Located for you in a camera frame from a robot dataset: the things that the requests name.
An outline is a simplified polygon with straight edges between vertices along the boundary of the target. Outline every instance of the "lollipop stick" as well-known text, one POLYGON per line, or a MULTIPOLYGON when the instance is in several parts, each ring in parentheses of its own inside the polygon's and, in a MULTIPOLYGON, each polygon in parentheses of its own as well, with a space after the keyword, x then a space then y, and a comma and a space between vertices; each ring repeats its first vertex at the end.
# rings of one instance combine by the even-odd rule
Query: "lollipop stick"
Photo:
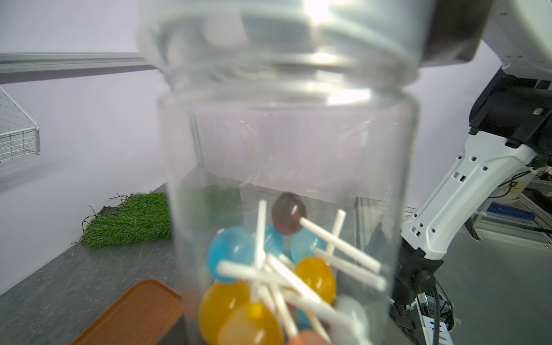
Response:
POLYGON ((303 225, 304 228, 308 229, 312 233, 314 233, 316 236, 322 238, 327 243, 332 243, 334 246, 336 246, 337 249, 341 250, 343 253, 347 254, 354 260, 361 263, 361 265, 365 266, 368 269, 371 269, 372 271, 379 273, 381 271, 381 262, 374 259, 368 254, 363 253, 353 245, 345 242, 339 237, 336 237, 329 233, 328 231, 324 230, 320 226, 314 224, 307 218, 302 217, 299 220, 299 223, 303 225))
POLYGON ((384 277, 370 272, 362 267, 358 267, 352 262, 345 261, 336 256, 330 255, 320 249, 314 250, 314 255, 334 266, 341 272, 353 277, 354 279, 376 289, 379 292, 385 291, 387 280, 384 277))
POLYGON ((272 299, 272 296, 270 295, 270 292, 268 292, 268 288, 265 285, 259 286, 257 294, 259 295, 260 300, 263 302, 264 306, 267 307, 268 310, 270 310, 272 313, 276 312, 276 305, 274 304, 274 300, 272 299))
MULTIPOLYGON (((259 201, 259 210, 257 212, 257 232, 255 234, 255 253, 254 253, 254 260, 253 260, 253 266, 257 269, 261 269, 263 267, 263 261, 264 261, 264 229, 266 226, 266 219, 267 219, 267 201, 266 200, 260 200, 259 201)), ((251 284, 251 301, 252 302, 258 302, 259 301, 259 288, 261 287, 261 283, 258 280, 254 280, 251 284)))
POLYGON ((276 283, 287 288, 293 288, 287 280, 279 275, 256 269, 251 266, 242 265, 228 260, 221 260, 216 267, 216 272, 222 277, 229 277, 239 280, 259 280, 262 283, 276 283))
POLYGON ((317 303, 311 299, 298 296, 291 291, 282 291, 284 299, 296 306, 297 308, 302 309, 305 312, 312 312, 316 314, 319 318, 326 321, 332 326, 345 327, 350 330, 356 336, 364 335, 364 326, 360 324, 357 320, 350 318, 349 316, 336 311, 334 308, 327 308, 324 305, 317 303))
POLYGON ((282 319, 284 324, 285 333, 288 335, 289 339, 293 339, 297 336, 297 325, 293 321, 293 317, 289 312, 288 306, 285 303, 284 297, 282 296, 282 291, 276 284, 269 284, 270 291, 274 297, 274 303, 276 305, 276 310, 282 319))
POLYGON ((291 261, 286 255, 283 253, 278 256, 278 260, 280 260, 284 265, 287 266, 289 269, 295 269, 295 264, 293 261, 291 261))
POLYGON ((320 322, 318 317, 316 317, 316 315, 313 314, 310 311, 305 311, 304 313, 305 313, 305 316, 307 317, 307 319, 309 320, 309 322, 312 326, 312 329, 316 333, 318 333, 319 336, 324 338, 324 340, 326 340, 328 343, 330 343, 331 342, 330 336, 328 335, 328 333, 326 333, 326 330, 324 329, 324 326, 322 325, 322 323, 320 322))
POLYGON ((257 269, 263 267, 264 261, 264 230, 267 223, 267 201, 259 201, 259 211, 257 213, 257 233, 255 235, 255 257, 254 266, 257 269))
MULTIPOLYGON (((343 227, 343 223, 345 222, 345 216, 347 213, 343 210, 337 210, 336 219, 333 222, 332 227, 332 235, 339 237, 341 233, 341 228, 343 227)), ((332 243, 328 243, 328 246, 326 248, 326 252, 330 255, 333 255, 333 252, 336 250, 336 246, 332 243)))
POLYGON ((278 259, 272 254, 267 255, 267 264, 278 273, 282 278, 287 280, 289 285, 291 285, 298 293, 313 300, 315 303, 319 303, 322 307, 330 306, 328 303, 323 301, 316 292, 314 292, 310 286, 305 284, 295 273, 289 270, 283 263, 279 262, 278 259))

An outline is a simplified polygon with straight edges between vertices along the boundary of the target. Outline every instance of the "white wire rack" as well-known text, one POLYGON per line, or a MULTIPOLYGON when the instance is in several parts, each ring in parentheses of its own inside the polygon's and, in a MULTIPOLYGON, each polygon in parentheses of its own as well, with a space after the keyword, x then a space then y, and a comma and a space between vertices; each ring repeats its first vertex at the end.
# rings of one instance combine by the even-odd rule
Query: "white wire rack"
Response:
POLYGON ((0 87, 0 163, 40 153, 36 122, 0 87))

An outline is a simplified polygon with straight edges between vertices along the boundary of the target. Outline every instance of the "orange lollipop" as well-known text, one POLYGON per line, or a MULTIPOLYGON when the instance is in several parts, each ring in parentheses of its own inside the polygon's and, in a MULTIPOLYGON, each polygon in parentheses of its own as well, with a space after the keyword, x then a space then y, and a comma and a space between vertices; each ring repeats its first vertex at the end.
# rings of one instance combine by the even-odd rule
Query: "orange lollipop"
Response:
POLYGON ((295 274, 301 278, 320 298, 332 304, 336 297, 336 278, 326 263, 315 257, 306 257, 295 267, 295 274))
POLYGON ((284 336, 274 315, 262 303, 236 308, 219 333, 219 345, 283 345, 284 336))
POLYGON ((324 338, 312 331, 302 331, 291 339, 288 345, 330 345, 324 338))
POLYGON ((232 311, 249 302, 245 282, 215 282, 207 289, 199 306, 199 330, 209 345, 218 345, 218 336, 232 311))

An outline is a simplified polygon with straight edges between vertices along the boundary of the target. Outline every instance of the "artificial grass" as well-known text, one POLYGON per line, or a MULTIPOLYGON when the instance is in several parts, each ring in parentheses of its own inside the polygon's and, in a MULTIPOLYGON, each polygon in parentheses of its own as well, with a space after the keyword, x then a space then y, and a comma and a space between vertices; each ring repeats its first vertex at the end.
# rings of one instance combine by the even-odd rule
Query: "artificial grass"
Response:
POLYGON ((89 248, 167 240, 172 237, 166 193, 132 194, 116 207, 104 207, 87 225, 81 243, 89 248))

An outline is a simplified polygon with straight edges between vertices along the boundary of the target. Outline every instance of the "orange tray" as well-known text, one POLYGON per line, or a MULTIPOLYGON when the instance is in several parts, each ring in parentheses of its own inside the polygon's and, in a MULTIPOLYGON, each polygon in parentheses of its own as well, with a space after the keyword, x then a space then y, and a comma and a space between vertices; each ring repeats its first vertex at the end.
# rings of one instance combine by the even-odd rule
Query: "orange tray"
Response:
POLYGON ((181 296, 155 279, 130 288, 72 345, 155 344, 182 314, 181 296))

